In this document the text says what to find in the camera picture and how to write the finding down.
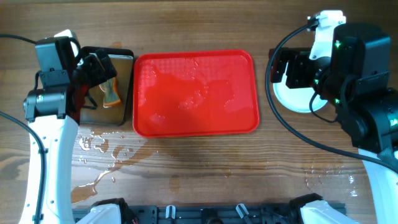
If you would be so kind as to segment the orange sponge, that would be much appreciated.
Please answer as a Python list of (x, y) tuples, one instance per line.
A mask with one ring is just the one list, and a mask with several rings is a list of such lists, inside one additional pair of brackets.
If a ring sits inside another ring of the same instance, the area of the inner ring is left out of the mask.
[(105, 108), (114, 107), (122, 103), (119, 93), (116, 77), (113, 77), (106, 82), (99, 85), (101, 91), (104, 93), (103, 106)]

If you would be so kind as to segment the stained white plate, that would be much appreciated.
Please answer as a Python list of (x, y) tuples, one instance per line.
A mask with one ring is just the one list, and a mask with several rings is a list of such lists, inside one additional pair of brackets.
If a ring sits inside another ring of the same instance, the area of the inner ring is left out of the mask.
[(290, 89), (284, 83), (274, 83), (277, 100), (287, 109), (297, 113), (310, 113), (310, 100), (315, 94), (312, 88)]

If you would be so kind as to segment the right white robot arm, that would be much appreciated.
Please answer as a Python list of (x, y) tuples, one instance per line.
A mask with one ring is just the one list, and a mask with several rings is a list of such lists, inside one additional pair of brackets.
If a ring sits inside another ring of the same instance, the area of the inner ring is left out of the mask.
[(325, 56), (280, 42), (269, 51), (266, 83), (313, 88), (329, 101), (336, 122), (358, 149), (373, 194), (377, 221), (397, 222), (397, 90), (388, 87), (390, 37), (378, 26), (336, 26)]

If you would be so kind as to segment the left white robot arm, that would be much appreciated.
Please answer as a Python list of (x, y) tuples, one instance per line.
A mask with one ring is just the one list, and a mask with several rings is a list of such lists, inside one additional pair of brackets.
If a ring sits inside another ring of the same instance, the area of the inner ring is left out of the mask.
[(37, 52), (41, 89), (29, 92), (24, 102), (30, 131), (30, 164), (21, 223), (74, 223), (70, 195), (72, 152), (85, 95), (115, 77), (104, 50), (88, 55), (79, 66), (55, 62)]

